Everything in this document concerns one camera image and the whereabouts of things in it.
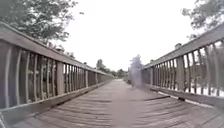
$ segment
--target person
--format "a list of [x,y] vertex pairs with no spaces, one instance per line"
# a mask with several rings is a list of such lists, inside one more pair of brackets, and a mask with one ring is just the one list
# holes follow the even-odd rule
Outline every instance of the person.
[[141,68],[142,68],[142,64],[141,64],[140,56],[138,55],[132,59],[131,66],[128,69],[132,87],[142,85]]

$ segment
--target bridge deck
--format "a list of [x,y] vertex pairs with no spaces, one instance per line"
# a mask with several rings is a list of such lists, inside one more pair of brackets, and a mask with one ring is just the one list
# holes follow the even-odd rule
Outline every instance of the bridge deck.
[[224,128],[224,112],[114,80],[15,128]]

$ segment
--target top rail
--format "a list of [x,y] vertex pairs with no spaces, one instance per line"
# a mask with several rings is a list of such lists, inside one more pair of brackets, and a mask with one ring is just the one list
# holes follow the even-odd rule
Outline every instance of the top rail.
[[69,56],[66,56],[63,53],[60,53],[56,51],[55,49],[49,48],[48,46],[44,45],[40,41],[37,41],[36,39],[17,31],[16,29],[10,27],[9,25],[3,22],[0,22],[0,39],[7,41],[8,43],[11,43],[13,45],[19,46],[21,48],[38,53],[40,55],[52,58],[52,59],[65,62],[68,64],[76,65],[78,67],[82,67],[87,70],[94,71],[100,74],[108,75],[102,71],[91,68],[90,66],[86,64],[82,64],[81,62]]
[[196,49],[200,49],[203,46],[212,44],[218,40],[221,40],[224,38],[224,23],[220,24],[219,26],[215,27],[214,29],[205,32],[201,36],[197,37],[196,39],[184,44],[179,49],[176,49],[157,60],[154,60],[150,62],[149,64],[146,64],[144,68],[149,68],[151,66],[160,64],[162,62],[174,59],[178,56],[184,55],[186,53],[192,52]]

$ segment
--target wooden fence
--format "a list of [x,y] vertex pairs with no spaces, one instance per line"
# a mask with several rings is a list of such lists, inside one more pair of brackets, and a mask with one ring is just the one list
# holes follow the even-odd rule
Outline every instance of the wooden fence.
[[144,66],[151,89],[224,107],[224,23]]
[[0,61],[0,110],[11,122],[113,79],[4,23]]

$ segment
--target green leaves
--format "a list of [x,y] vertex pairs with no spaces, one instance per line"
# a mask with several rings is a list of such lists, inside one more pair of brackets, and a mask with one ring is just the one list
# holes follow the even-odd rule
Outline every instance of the green leaves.
[[65,41],[69,34],[64,28],[73,19],[69,10],[75,4],[72,0],[1,0],[0,21],[41,41]]
[[182,10],[184,16],[191,18],[194,29],[211,29],[223,21],[224,0],[197,0],[195,5],[194,9]]

